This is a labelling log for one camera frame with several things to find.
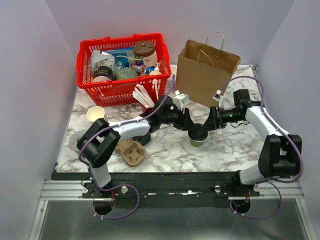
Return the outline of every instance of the robotic arm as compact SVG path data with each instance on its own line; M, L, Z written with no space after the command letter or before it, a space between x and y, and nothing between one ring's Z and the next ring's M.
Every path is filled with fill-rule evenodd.
M258 164L240 171L240 183L253 185L258 181L271 177L289 177L299 173L299 158L288 140L278 132L281 127L277 125L278 128L275 128L267 121L260 108L260 102L251 101L247 89L240 89L233 93L234 108L224 110L220 107L211 107L209 117L203 125L193 123L189 109L183 109L181 102L183 97L180 96L178 101L180 104L178 106L174 104L174 100L170 97L162 103L164 97L160 97L153 108L133 119L136 122L121 125L121 122L108 123L102 118L98 119L78 141L77 148L81 150L85 143L101 129L108 127L109 124L119 125L119 127L103 132L99 136L104 137L104 140L99 142L94 139L83 152L93 177L100 187L103 188L111 181L107 161L117 143L125 139L134 138L145 145L150 141L151 134L157 131L161 124L172 124L176 129L188 131L188 136L191 140L204 141L208 137L208 131L223 129L227 123L247 121L253 125L262 139L264 139L264 145ZM161 103L161 107L151 117L138 121L154 112ZM301 152L301 138L298 135L290 135L288 132L284 132L289 135Z

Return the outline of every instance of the paper bag handle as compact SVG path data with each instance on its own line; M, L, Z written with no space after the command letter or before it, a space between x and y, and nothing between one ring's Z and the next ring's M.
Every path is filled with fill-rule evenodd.
M212 66L214 67L214 62L211 60L211 58L204 52L202 51L201 49L199 49L199 54L198 54L198 59L197 59L197 62L199 62L199 57L200 57L200 52L202 52L204 55L207 56L207 58L210 60L210 62L212 63Z
M222 41L222 45L221 45L221 48L220 50L222 50L222 48L224 47L224 44L225 44L225 34L222 32L222 31L214 31L212 33L210 33L207 37L206 37L206 40L205 40L205 45L207 45L207 42L208 42L208 39L211 35L213 34L222 34L223 36L223 41Z

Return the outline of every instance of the white marble table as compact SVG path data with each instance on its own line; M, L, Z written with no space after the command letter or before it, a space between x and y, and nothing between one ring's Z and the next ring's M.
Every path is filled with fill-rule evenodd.
M171 65L172 74L176 65ZM233 75L254 76L248 65L241 65ZM240 78L231 82L224 94L224 108L234 106L233 92L247 88L251 99L260 100L255 81ZM78 89L73 104L71 117L65 134L63 147L58 159L57 172L87 172L86 166L78 160L76 139L79 131L87 130L90 123L86 112L95 104L82 89ZM204 123L209 115L209 108L189 101L186 107L195 123ZM138 103L105 107L110 122L132 119L142 113ZM173 126L158 130L151 135L151 141L145 146L146 159L136 167L128 166L120 154L114 152L108 161L110 172L210 172L237 171L251 167L258 161L263 141L252 125L233 128L229 124L224 129L209 132L208 139L200 147L193 147L189 142L188 132Z

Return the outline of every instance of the brown paper bag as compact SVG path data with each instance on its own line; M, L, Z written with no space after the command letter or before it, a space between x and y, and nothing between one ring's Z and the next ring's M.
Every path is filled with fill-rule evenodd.
M210 35L221 33L221 49L207 45ZM207 107L218 106L213 100L216 91L231 79L241 59L239 56L223 51L225 35L213 32L205 44L187 40L184 49L178 56L176 71L176 88L180 93L188 94L190 100Z

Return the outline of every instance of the white bottle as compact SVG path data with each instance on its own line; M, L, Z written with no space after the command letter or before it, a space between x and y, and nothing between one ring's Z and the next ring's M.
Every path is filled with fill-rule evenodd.
M151 71L151 72L149 73L149 76L152 76L152 75L161 75L161 74L162 74L162 73L160 72L160 68L159 68L160 63L156 63L155 65L156 65L156 67L154 68L153 71Z

